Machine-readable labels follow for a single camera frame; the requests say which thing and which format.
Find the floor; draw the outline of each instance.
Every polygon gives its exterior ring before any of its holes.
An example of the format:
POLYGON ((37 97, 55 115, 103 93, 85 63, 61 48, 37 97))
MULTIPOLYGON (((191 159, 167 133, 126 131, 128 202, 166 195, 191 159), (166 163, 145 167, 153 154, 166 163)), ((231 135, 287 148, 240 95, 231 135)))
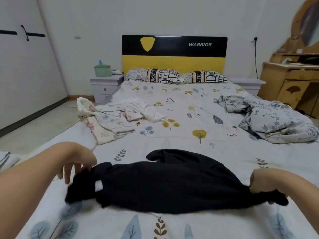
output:
POLYGON ((68 101, 0 138, 0 151, 26 155, 77 121, 76 101, 68 101))

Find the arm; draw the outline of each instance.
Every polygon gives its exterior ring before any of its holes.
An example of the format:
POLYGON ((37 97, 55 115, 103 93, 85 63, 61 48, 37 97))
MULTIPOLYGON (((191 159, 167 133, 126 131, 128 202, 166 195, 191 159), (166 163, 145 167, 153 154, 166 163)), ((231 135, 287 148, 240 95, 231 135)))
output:
POLYGON ((66 183, 73 163, 81 168, 97 163, 88 149, 77 143, 62 142, 0 174, 0 238, 13 239, 37 208, 53 178, 65 165, 66 183))
POLYGON ((281 169, 256 169, 250 178, 252 193, 275 189, 289 196, 319 234, 319 189, 304 178, 281 169))

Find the black wardrobe base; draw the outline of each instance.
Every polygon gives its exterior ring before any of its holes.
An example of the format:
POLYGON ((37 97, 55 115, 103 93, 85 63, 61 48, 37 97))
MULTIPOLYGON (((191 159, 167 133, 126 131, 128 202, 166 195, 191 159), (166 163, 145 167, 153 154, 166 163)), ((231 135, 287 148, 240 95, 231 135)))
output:
POLYGON ((12 132, 13 130, 23 126, 24 124, 27 124, 28 122, 36 119, 39 116, 42 116, 43 114, 53 110, 54 108, 58 107, 59 105, 62 105, 63 103, 66 103, 68 101, 68 98, 63 98, 62 100, 59 100, 58 102, 55 102, 54 104, 47 106, 46 108, 43 108, 30 116, 27 116, 9 126, 6 126, 5 128, 0 129, 0 137, 3 137, 4 135, 12 132))

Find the wardrobe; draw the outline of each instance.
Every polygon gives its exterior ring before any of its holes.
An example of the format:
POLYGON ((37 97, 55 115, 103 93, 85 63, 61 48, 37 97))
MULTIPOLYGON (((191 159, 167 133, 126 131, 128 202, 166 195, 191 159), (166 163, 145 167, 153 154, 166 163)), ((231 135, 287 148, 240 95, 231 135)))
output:
POLYGON ((37 0, 0 0, 0 136, 65 101, 37 0))

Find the headboard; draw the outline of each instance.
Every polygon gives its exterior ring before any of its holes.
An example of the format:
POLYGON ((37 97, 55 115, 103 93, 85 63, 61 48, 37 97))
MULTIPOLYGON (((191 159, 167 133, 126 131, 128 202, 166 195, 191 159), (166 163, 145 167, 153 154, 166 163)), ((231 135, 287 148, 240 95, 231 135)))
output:
POLYGON ((175 69, 180 73, 214 70, 222 73, 226 37, 122 36, 124 74, 134 68, 175 69))

